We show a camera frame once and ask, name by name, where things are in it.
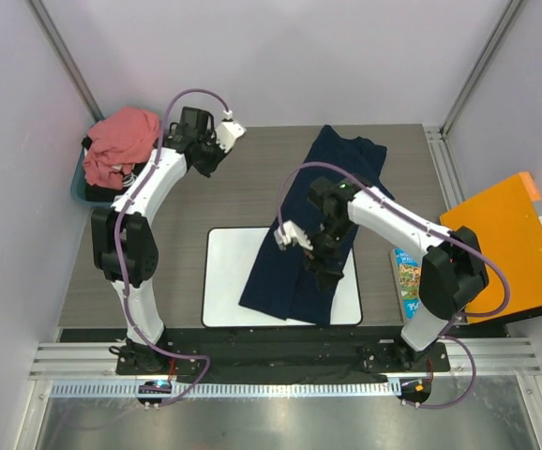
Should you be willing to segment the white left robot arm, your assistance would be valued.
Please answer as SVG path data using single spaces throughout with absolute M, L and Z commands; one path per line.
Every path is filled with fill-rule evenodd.
M 155 147 L 137 180 L 108 208 L 91 216 L 94 263 L 118 294 L 127 334 L 110 347 L 117 372 L 159 374 L 171 361 L 166 327 L 159 317 L 153 288 L 158 247 L 151 224 L 174 185 L 190 168 L 210 175 L 231 145 L 218 138 L 212 113 L 185 107 Z

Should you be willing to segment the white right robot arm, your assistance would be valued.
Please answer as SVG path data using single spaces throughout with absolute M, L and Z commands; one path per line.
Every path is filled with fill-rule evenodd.
M 489 284 L 476 234 L 466 227 L 452 231 L 424 220 L 378 188 L 364 190 L 348 181 L 319 177 L 310 185 L 308 199 L 322 221 L 305 245 L 305 266 L 321 289 L 334 288 L 342 279 L 339 247 L 354 227 L 379 234 L 419 264 L 420 305 L 394 348 L 400 367 L 419 368 L 438 336 Z

